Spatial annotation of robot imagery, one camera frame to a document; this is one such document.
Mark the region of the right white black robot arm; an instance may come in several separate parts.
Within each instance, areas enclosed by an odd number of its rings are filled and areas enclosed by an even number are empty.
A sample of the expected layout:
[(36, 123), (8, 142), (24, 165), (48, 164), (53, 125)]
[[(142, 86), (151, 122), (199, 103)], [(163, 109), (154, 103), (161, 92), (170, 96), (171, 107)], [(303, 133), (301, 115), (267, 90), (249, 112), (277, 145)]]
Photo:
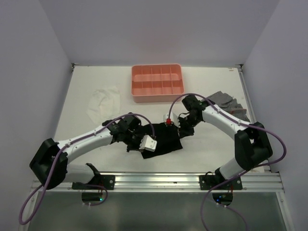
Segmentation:
[(231, 179), (250, 171), (269, 159), (272, 148), (264, 126), (256, 122), (251, 124), (223, 111), (211, 100), (198, 100), (194, 95), (187, 95), (182, 103), (188, 114), (179, 118), (180, 138), (192, 136), (194, 127), (200, 122), (209, 123), (234, 141), (234, 158), (215, 170), (214, 183), (220, 189), (231, 184)]

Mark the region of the black underwear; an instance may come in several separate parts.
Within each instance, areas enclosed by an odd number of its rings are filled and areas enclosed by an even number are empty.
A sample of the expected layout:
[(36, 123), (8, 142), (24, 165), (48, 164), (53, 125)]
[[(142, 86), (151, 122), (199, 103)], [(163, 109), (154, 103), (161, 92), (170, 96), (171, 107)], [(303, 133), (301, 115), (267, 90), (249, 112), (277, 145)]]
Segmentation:
[(149, 159), (183, 149), (176, 126), (156, 123), (153, 124), (153, 127), (157, 146), (154, 152), (142, 151), (141, 155), (143, 159)]

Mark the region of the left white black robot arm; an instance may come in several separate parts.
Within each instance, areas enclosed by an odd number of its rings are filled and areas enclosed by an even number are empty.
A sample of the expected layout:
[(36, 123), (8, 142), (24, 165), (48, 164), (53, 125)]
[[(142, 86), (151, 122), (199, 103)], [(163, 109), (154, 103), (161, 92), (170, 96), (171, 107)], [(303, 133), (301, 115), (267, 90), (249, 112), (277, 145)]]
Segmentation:
[(99, 186), (100, 176), (93, 164), (74, 165), (72, 161), (102, 146), (123, 142), (139, 148), (141, 120), (130, 113), (118, 121), (105, 121), (101, 126), (75, 138), (64, 141), (46, 139), (29, 166), (46, 190), (63, 182), (84, 184), (89, 189)]

